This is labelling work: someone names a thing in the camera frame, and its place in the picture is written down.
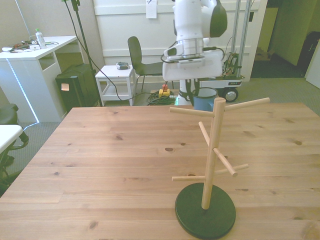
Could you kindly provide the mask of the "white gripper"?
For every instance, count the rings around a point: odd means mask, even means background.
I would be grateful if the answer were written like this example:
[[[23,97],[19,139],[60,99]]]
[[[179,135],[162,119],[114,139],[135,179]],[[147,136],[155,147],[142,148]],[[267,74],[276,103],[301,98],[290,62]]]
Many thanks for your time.
[[[179,60],[178,63],[163,63],[162,76],[165,81],[185,80],[187,98],[193,101],[191,91],[192,80],[194,80],[194,95],[198,96],[201,78],[219,77],[222,74],[221,50],[210,50],[204,52],[204,57]]]

